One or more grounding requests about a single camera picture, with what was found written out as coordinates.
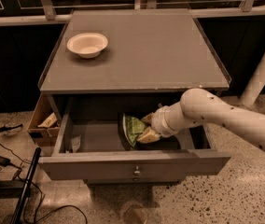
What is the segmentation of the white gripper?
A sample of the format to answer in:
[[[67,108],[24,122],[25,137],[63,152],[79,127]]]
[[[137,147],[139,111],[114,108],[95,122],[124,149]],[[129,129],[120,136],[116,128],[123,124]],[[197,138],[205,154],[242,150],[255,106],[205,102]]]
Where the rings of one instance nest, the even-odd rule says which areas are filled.
[[[183,113],[180,103],[163,106],[141,118],[141,121],[151,124],[139,132],[137,141],[141,144],[157,142],[160,135],[169,137],[190,126],[190,119]]]

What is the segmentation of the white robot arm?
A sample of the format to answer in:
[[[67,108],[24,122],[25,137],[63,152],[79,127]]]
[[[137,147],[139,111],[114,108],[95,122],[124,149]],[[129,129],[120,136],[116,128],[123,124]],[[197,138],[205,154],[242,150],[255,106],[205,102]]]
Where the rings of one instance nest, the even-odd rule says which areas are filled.
[[[222,126],[265,152],[265,115],[235,107],[203,89],[185,91],[179,102],[146,116],[149,126],[137,138],[143,144],[157,142],[183,129],[204,123]]]

